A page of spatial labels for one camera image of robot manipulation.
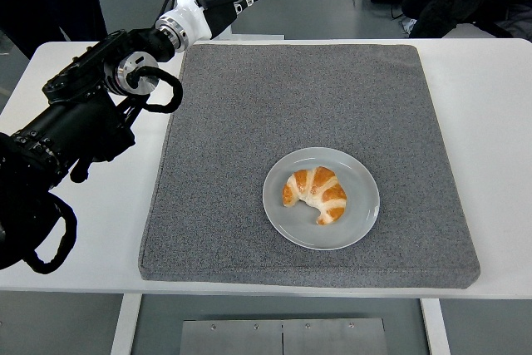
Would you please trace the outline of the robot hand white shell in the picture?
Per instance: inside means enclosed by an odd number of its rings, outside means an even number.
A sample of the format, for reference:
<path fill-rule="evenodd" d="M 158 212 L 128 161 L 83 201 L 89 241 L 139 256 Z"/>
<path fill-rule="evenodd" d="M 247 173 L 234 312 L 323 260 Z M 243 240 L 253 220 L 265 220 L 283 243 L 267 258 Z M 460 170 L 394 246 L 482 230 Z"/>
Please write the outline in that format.
<path fill-rule="evenodd" d="M 184 51 L 197 41 L 216 38 L 245 9 L 260 0 L 176 0 L 175 7 L 157 22 L 176 49 Z"/>

